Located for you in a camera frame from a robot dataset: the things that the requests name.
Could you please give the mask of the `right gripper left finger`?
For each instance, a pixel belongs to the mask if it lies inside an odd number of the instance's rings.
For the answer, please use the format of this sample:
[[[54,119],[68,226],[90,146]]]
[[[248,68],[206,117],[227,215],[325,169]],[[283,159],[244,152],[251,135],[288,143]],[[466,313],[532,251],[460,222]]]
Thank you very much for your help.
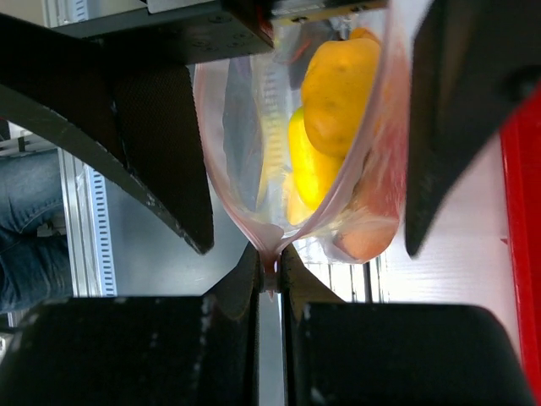
[[[256,405],[260,260],[200,296],[48,300],[1,363],[4,405]]]

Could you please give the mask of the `clear pink-dotted zip bag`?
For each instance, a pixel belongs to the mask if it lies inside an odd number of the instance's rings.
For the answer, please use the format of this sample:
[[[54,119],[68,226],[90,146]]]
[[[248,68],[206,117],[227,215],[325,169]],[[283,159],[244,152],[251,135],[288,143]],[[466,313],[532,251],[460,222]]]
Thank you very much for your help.
[[[194,96],[205,167],[257,250],[263,286],[286,247],[363,264],[402,222],[410,73],[398,1],[273,23],[268,53],[200,63]]]

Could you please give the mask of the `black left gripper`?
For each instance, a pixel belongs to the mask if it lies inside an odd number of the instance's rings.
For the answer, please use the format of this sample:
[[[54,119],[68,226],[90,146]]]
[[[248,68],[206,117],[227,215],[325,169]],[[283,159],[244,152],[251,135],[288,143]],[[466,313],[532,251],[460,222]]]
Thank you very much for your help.
[[[148,1],[81,23],[85,40],[5,14],[1,116],[92,166],[204,254],[214,244],[213,215],[184,65],[270,52],[275,25],[386,5]]]

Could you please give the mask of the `yellow lemon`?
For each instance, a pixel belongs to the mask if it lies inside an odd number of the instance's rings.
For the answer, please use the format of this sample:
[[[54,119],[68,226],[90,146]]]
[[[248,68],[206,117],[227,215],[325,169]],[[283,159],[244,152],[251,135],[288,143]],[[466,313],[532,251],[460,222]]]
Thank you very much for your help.
[[[301,100],[307,136],[319,152],[348,153],[368,106],[380,53],[380,39],[362,27],[347,40],[324,42],[314,53]]]
[[[288,192],[287,220],[298,225],[318,209],[339,173],[343,160],[317,151],[309,141],[303,108],[292,115],[287,131],[292,172],[284,189]]]

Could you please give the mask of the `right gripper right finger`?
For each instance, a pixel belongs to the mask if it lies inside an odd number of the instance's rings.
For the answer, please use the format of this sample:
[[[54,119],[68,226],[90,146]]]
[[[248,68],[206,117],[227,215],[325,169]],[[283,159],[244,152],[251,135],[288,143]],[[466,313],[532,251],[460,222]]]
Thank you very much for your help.
[[[505,328],[464,304],[341,300],[281,253],[288,405],[532,405]]]

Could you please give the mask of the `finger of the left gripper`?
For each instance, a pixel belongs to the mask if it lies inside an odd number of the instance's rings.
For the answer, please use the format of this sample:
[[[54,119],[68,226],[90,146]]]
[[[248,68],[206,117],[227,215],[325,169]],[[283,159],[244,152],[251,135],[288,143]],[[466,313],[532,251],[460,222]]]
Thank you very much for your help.
[[[457,180],[540,87],[538,1],[433,1],[413,42],[405,247],[414,257]]]

